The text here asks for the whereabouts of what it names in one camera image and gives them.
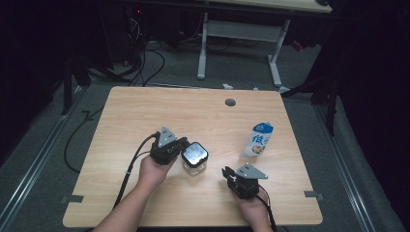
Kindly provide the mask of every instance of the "person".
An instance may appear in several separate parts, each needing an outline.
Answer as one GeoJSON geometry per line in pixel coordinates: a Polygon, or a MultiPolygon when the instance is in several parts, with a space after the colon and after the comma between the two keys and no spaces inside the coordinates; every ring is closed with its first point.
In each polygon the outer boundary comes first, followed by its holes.
{"type": "MultiPolygon", "coordinates": [[[[150,156],[142,159],[135,187],[93,231],[136,231],[151,194],[165,180],[166,174],[176,159],[168,165],[158,164],[150,156]]],[[[232,192],[232,194],[238,202],[245,220],[254,232],[273,231],[266,207],[259,199],[244,200],[235,193],[232,192]]],[[[258,195],[267,201],[268,197],[264,191],[260,190],[258,195]]]]}

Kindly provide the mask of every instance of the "hand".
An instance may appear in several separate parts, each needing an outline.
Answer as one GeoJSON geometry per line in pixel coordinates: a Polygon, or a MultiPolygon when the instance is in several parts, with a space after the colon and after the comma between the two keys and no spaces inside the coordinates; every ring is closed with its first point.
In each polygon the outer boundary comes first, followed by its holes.
{"type": "MultiPolygon", "coordinates": [[[[233,191],[232,194],[253,231],[272,231],[266,206],[258,198],[253,197],[251,200],[246,200],[240,199],[233,191]]],[[[257,195],[268,203],[268,196],[262,188],[259,188],[257,195]]]]}
{"type": "Polygon", "coordinates": [[[161,165],[156,163],[150,156],[145,157],[140,164],[137,184],[143,185],[149,190],[156,189],[165,180],[166,174],[176,159],[167,165],[161,165]]]}

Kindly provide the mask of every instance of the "gray carpet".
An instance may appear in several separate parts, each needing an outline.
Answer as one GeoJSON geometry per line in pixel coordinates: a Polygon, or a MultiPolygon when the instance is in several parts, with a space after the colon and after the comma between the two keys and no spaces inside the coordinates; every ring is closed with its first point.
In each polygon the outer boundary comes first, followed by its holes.
{"type": "MultiPolygon", "coordinates": [[[[320,47],[308,48],[301,52],[285,46],[278,58],[278,69],[282,83],[286,87],[295,87],[303,83],[311,64],[320,47]]],[[[228,83],[234,89],[252,89],[245,82],[251,82],[261,90],[275,91],[270,70],[265,56],[238,54],[235,48],[224,52],[208,53],[207,77],[197,80],[197,47],[179,49],[163,46],[157,50],[163,55],[163,69],[153,77],[149,85],[158,83],[196,86],[204,88],[222,88],[228,83]]],[[[161,66],[161,57],[154,52],[146,53],[146,66],[143,77],[146,79],[161,66]]],[[[116,71],[125,69],[117,67],[116,71]]],[[[9,231],[84,231],[84,228],[66,228],[62,224],[66,204],[61,203],[64,195],[70,195],[76,182],[77,174],[67,168],[63,154],[67,141],[75,128],[84,120],[83,110],[95,112],[104,105],[110,88],[119,85],[113,81],[94,78],[92,85],[85,91],[73,113],[63,127],[60,136],[50,151],[41,175],[35,182],[15,216],[9,231]]],[[[30,167],[31,162],[41,149],[45,139],[58,121],[62,110],[62,88],[59,88],[54,101],[36,118],[31,129],[24,136],[15,152],[0,169],[1,198],[0,208],[4,209],[12,197],[19,182],[30,167]]],[[[307,172],[313,188],[323,195],[319,206],[323,222],[316,226],[287,226],[294,231],[362,231],[355,211],[352,208],[345,186],[337,172],[337,166],[327,132],[322,129],[321,121],[310,104],[307,95],[297,95],[284,99],[292,128],[300,146],[307,172]]],[[[377,231],[404,231],[395,212],[366,164],[354,134],[348,125],[342,105],[338,103],[336,117],[336,137],[346,163],[349,166],[360,192],[363,194],[369,214],[372,216],[377,231]]],[[[73,137],[69,149],[69,161],[75,168],[80,168],[92,140],[100,114],[88,121],[73,137]]]]}

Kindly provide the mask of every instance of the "black cable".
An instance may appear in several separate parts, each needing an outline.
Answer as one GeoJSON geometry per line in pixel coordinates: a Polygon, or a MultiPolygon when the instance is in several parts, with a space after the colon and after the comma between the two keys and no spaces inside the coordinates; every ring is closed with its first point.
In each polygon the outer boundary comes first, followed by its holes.
{"type": "Polygon", "coordinates": [[[263,187],[261,187],[261,188],[265,191],[266,196],[268,196],[268,203],[266,203],[266,201],[263,200],[262,197],[260,197],[258,195],[255,195],[255,197],[258,198],[265,205],[266,210],[268,211],[269,221],[271,222],[271,227],[275,232],[278,232],[277,224],[275,223],[274,215],[273,215],[272,209],[271,209],[271,198],[269,197],[268,192],[263,187]]]}
{"type": "Polygon", "coordinates": [[[133,164],[135,163],[136,159],[138,159],[138,157],[142,155],[142,154],[139,155],[139,152],[141,151],[141,148],[145,145],[145,143],[148,140],[150,140],[151,138],[156,138],[158,136],[160,136],[160,132],[157,131],[156,133],[153,133],[150,136],[148,136],[147,138],[145,138],[145,140],[141,143],[141,145],[139,145],[139,148],[136,150],[135,155],[133,155],[132,161],[131,161],[131,163],[129,165],[129,168],[126,172],[126,176],[124,177],[123,184],[121,185],[120,192],[118,193],[117,200],[114,203],[113,209],[120,203],[121,199],[123,198],[124,190],[126,189],[128,179],[129,179],[129,177],[131,175],[131,172],[132,172],[133,164]]]}
{"type": "Polygon", "coordinates": [[[90,116],[87,115],[87,117],[85,117],[84,121],[82,123],[80,123],[75,130],[72,132],[72,134],[69,137],[69,140],[66,143],[66,147],[64,148],[64,162],[66,163],[67,167],[69,167],[69,169],[73,172],[79,173],[79,170],[75,169],[74,167],[72,167],[69,163],[68,160],[68,155],[67,155],[67,151],[69,149],[69,145],[70,142],[72,141],[74,135],[78,132],[78,130],[88,121],[90,121],[96,114],[98,114],[100,111],[103,110],[103,107],[101,107],[100,109],[98,109],[96,112],[94,112],[93,114],[91,114],[90,116]]]}
{"type": "Polygon", "coordinates": [[[162,58],[162,65],[161,65],[161,67],[160,67],[154,74],[152,74],[150,77],[148,77],[148,78],[143,82],[142,87],[145,87],[145,86],[147,85],[148,81],[149,81],[150,79],[152,79],[156,74],[158,74],[158,73],[162,70],[163,66],[165,65],[165,58],[164,58],[159,52],[157,52],[157,51],[155,51],[155,50],[150,50],[150,51],[151,51],[151,52],[154,52],[154,53],[156,53],[156,54],[158,54],[158,55],[162,58]]]}

